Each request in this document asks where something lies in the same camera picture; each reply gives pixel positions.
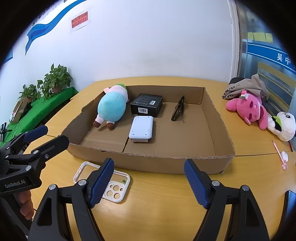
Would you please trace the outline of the person's left hand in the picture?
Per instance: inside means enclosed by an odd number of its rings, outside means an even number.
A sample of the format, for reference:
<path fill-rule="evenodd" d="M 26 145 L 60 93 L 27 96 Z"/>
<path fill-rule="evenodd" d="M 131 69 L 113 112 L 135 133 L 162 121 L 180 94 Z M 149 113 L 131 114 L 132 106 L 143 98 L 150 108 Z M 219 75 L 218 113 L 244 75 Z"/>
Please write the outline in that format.
<path fill-rule="evenodd" d="M 30 190 L 20 192 L 18 200 L 21 203 L 20 212 L 27 219 L 30 220 L 34 215 L 34 208 L 31 199 Z"/>

